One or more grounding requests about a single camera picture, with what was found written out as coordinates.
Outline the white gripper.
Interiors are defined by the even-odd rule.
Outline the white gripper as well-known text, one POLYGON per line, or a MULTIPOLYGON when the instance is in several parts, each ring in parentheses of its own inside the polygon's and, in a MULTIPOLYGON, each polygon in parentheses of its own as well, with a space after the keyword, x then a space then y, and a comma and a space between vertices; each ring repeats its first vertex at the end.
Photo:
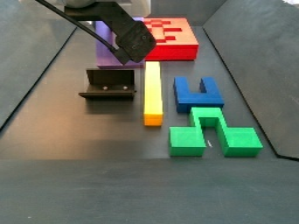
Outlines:
POLYGON ((145 18, 151 14, 151 0, 116 0, 133 18, 145 18))

